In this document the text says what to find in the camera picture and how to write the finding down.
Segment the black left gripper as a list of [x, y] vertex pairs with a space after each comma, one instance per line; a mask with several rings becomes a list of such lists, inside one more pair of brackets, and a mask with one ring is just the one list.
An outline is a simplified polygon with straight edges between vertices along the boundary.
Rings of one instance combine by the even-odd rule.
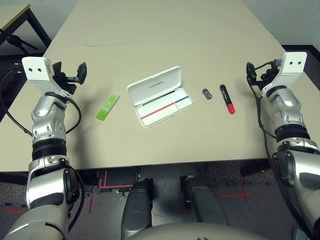
[[77, 69], [77, 75], [73, 77], [67, 77], [64, 72], [61, 72], [62, 62], [56, 62], [52, 65], [54, 81], [66, 92], [73, 95], [76, 91], [76, 83], [83, 85], [87, 77], [87, 64], [81, 63]]

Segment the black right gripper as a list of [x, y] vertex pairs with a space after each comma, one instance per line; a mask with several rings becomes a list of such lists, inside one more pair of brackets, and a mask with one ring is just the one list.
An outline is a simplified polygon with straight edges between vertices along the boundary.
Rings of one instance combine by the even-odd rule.
[[[263, 73], [260, 78], [262, 80], [261, 86], [265, 87], [270, 84], [274, 78], [276, 77], [276, 69], [269, 68], [266, 73]], [[250, 86], [257, 86], [257, 74], [256, 68], [251, 62], [247, 62], [246, 64], [246, 78], [247, 82]]]

